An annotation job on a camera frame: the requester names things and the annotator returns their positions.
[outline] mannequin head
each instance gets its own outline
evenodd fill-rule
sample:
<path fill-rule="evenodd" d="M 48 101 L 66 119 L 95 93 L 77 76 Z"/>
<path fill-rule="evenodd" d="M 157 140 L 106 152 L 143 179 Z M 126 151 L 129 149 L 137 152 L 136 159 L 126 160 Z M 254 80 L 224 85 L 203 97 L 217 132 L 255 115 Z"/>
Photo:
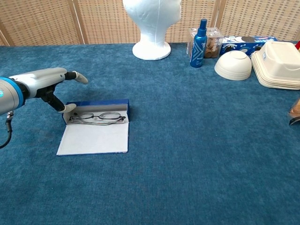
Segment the mannequin head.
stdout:
<path fill-rule="evenodd" d="M 181 19 L 181 0 L 123 0 L 123 5 L 141 31 L 141 40 L 133 49 L 135 56 L 150 60 L 166 57 L 171 49 L 165 33 Z"/>

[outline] blue spray bottle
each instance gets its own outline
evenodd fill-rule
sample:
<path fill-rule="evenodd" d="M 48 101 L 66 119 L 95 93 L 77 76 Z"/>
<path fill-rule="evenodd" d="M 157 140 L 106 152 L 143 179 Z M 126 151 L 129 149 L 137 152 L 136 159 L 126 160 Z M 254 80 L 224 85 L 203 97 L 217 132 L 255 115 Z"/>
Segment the blue spray bottle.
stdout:
<path fill-rule="evenodd" d="M 203 64 L 203 58 L 207 41 L 206 23 L 207 19 L 201 20 L 200 27 L 198 28 L 198 32 L 194 38 L 194 46 L 190 60 L 190 65 L 195 68 L 199 68 Z"/>

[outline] blue carpet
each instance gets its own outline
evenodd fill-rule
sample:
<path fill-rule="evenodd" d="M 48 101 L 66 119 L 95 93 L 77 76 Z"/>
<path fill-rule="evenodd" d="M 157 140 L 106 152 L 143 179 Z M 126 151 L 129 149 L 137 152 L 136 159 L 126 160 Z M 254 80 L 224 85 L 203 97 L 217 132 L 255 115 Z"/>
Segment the blue carpet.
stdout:
<path fill-rule="evenodd" d="M 298 225 L 300 126 L 287 112 L 299 92 L 265 88 L 253 71 L 226 80 L 217 59 L 192 68 L 185 44 L 160 61 L 132 46 L 0 47 L 0 76 L 63 67 L 90 81 L 58 85 L 63 102 L 131 106 L 128 153 L 66 157 L 59 113 L 41 99 L 16 110 L 0 150 L 0 224 Z"/>

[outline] woven screen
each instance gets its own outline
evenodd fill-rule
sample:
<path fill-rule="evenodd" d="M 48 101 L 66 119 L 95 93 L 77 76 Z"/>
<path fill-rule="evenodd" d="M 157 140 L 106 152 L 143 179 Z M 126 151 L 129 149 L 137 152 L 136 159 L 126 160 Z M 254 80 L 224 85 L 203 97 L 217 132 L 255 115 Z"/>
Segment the woven screen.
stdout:
<path fill-rule="evenodd" d="M 11 45 L 79 44 L 67 0 L 0 0 Z"/>
<path fill-rule="evenodd" d="M 300 0 L 226 0 L 220 30 L 225 35 L 293 40 L 299 22 Z"/>
<path fill-rule="evenodd" d="M 215 0 L 183 0 L 181 21 L 169 28 L 168 42 L 186 42 L 186 28 L 198 27 L 201 18 L 211 21 Z M 78 0 L 89 44 L 135 43 L 140 32 L 127 15 L 122 0 Z"/>

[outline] robotic arm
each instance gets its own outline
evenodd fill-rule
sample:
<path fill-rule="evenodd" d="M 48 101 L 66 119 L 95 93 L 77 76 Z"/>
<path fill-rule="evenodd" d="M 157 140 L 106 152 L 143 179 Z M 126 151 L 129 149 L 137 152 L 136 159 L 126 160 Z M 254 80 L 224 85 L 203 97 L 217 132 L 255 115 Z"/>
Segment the robotic arm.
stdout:
<path fill-rule="evenodd" d="M 64 105 L 55 95 L 55 87 L 64 80 L 76 80 L 87 84 L 88 80 L 76 71 L 68 72 L 64 68 L 49 68 L 24 74 L 0 77 L 0 115 L 7 113 L 7 130 L 11 136 L 13 110 L 25 104 L 30 98 L 41 98 L 60 113 L 72 111 L 76 105 Z"/>

